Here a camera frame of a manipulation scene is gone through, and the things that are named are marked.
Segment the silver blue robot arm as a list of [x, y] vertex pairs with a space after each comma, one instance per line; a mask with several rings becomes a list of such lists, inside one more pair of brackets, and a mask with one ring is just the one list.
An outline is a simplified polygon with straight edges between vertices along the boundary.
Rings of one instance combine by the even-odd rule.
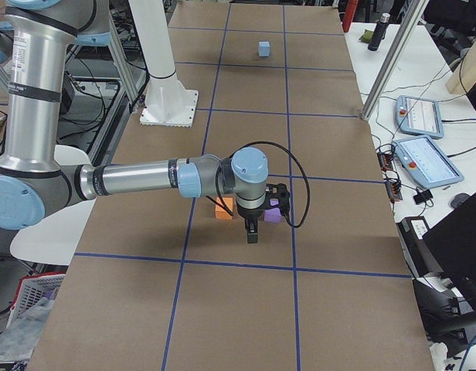
[[234, 194], [247, 240], [270, 206], [265, 154], [250, 145], [229, 158], [203, 155], [135, 165], [59, 165], [55, 158], [66, 49], [109, 33], [106, 1], [9, 1], [14, 29], [8, 123], [0, 155], [0, 228], [20, 230], [98, 196], [177, 189], [185, 198]]

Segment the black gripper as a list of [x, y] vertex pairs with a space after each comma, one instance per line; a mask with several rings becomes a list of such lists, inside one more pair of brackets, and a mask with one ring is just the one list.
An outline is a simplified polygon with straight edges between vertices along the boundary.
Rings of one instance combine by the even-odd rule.
[[259, 218], [264, 214], [264, 210], [257, 209], [247, 209], [242, 206], [237, 207], [237, 211], [241, 217], [243, 217], [245, 222], [245, 228], [248, 229], [246, 232], [247, 243], [258, 243], [258, 221]]

